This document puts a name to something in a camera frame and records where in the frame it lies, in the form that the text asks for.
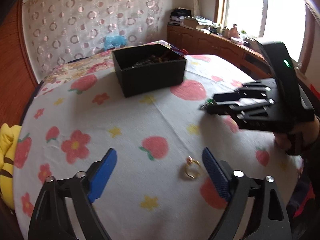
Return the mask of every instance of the silver bolt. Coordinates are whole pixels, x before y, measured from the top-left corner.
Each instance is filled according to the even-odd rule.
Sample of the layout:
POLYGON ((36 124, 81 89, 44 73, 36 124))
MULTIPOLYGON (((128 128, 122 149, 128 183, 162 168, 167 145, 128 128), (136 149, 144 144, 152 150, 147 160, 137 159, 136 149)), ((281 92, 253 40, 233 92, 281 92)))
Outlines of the silver bolt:
POLYGON ((83 178, 85 175, 86 175, 86 174, 85 174, 84 171, 79 171, 79 172, 77 172, 76 177, 77 177, 77 178, 83 178))
POLYGON ((45 178, 45 181, 46 181, 46 182, 54 181, 54 176, 46 177, 46 178, 45 178))
POLYGON ((244 173, 243 173, 242 171, 234 171, 234 172, 233 172, 233 175, 235 175, 236 177, 241 178, 241 177, 244 176, 244 173))
POLYGON ((269 182, 274 182, 275 179, 271 176, 266 176, 266 180, 269 181, 269 182))

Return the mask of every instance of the yellow plush toy with brown stripes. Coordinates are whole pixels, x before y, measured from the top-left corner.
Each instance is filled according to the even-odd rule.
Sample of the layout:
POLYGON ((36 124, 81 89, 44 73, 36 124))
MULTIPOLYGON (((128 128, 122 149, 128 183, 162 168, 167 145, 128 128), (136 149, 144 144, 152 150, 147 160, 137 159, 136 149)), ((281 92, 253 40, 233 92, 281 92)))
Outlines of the yellow plush toy with brown stripes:
POLYGON ((21 126, 9 127, 4 123, 0 128, 0 196, 6 205, 14 209, 12 175, 13 161, 21 126))

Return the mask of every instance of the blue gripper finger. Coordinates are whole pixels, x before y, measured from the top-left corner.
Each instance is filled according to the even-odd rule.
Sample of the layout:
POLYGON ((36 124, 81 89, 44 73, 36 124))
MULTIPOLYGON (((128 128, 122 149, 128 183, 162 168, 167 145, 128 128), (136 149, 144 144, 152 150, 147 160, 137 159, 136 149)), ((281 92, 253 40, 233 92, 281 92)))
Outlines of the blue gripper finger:
POLYGON ((202 161, 219 196, 228 202, 231 199, 229 181, 208 148, 202 152, 202 161))
POLYGON ((93 203, 101 194, 111 176, 111 173, 117 163, 117 152, 110 148, 107 154, 101 160, 99 168, 89 181, 89 194, 88 199, 93 203))

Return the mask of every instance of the black box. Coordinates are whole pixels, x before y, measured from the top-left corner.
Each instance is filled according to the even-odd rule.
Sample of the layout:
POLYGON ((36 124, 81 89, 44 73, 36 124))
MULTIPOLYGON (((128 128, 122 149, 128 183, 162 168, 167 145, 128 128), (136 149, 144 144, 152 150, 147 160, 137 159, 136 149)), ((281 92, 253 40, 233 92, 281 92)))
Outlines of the black box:
POLYGON ((116 75, 125 97, 179 85, 183 82, 187 60, 161 44, 117 49, 112 51, 112 56, 116 75), (161 57, 165 52, 170 61, 131 68, 140 60, 152 55, 161 57))

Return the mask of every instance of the jewelry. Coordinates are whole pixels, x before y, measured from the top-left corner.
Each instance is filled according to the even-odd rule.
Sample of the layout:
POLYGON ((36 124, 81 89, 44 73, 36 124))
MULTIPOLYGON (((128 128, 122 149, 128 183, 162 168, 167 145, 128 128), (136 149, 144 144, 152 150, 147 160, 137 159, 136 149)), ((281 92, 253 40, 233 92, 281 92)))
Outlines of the jewelry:
POLYGON ((198 161, 192 159, 190 156, 187 158, 187 163, 184 165, 184 172, 185 174, 187 174, 188 177, 192 178, 192 179, 197 179, 201 174, 200 172, 197 172, 197 173, 194 173, 193 175, 191 175, 189 173, 189 167, 192 165, 192 164, 196 164, 199 166, 200 170, 202 170, 201 168, 201 165, 198 161))

